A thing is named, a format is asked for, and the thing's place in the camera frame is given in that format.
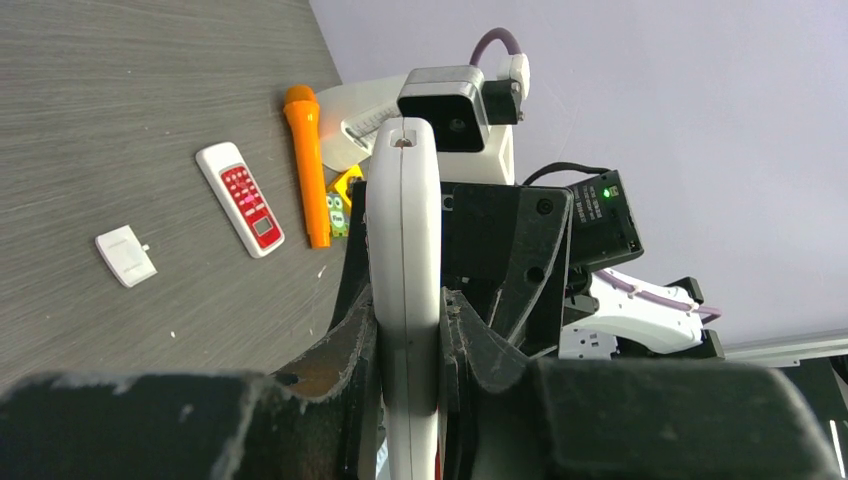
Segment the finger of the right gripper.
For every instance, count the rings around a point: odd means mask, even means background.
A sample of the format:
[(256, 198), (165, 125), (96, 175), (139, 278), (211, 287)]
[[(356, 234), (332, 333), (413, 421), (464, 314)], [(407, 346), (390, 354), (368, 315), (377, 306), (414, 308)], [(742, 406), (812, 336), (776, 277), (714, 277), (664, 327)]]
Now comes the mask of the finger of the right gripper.
[(555, 349), (563, 322), (573, 195), (566, 188), (449, 183), (442, 193), (443, 286), (522, 353)]
[(342, 324), (350, 311), (356, 311), (363, 305), (371, 306), (365, 222), (366, 188), (366, 181), (358, 181), (352, 185), (353, 201), (349, 236), (330, 331)]

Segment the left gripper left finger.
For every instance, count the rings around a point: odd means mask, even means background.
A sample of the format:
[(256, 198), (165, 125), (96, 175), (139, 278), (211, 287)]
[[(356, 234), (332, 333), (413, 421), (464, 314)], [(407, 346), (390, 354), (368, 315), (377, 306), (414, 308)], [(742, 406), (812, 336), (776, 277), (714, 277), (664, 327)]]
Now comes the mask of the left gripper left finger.
[(49, 372), (1, 397), (5, 479), (371, 479), (372, 295), (278, 371)]

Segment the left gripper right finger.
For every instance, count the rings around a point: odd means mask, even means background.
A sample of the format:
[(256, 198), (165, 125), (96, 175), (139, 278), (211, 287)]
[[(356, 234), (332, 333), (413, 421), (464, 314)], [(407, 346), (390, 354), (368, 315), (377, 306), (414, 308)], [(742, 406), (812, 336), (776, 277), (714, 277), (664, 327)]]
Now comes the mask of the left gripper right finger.
[(836, 479), (781, 372), (714, 360), (530, 359), (458, 291), (440, 319), (446, 479)]

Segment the white remote control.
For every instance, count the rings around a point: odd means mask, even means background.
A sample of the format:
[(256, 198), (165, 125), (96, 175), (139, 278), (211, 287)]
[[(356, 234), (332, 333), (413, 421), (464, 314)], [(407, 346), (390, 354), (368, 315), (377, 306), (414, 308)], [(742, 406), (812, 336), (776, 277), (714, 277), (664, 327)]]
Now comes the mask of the white remote control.
[(393, 479), (436, 476), (440, 198), (431, 126), (420, 118), (385, 121), (364, 217)]

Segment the white battery cover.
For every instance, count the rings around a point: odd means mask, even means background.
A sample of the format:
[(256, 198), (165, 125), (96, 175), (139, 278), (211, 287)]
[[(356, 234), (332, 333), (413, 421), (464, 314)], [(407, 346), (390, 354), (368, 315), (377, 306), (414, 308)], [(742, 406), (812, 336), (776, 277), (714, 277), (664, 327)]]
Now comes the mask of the white battery cover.
[(142, 245), (129, 225), (95, 237), (101, 257), (125, 288), (132, 288), (158, 273), (148, 255), (149, 246)]

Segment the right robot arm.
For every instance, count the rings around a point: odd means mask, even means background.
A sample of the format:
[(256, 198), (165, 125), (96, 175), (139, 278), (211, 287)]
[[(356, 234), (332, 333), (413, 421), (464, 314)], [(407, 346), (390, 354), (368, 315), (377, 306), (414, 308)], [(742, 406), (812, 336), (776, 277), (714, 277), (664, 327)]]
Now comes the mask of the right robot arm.
[(518, 186), (442, 191), (443, 286), (528, 356), (719, 358), (698, 282), (617, 271), (643, 246), (617, 171), (555, 162)]

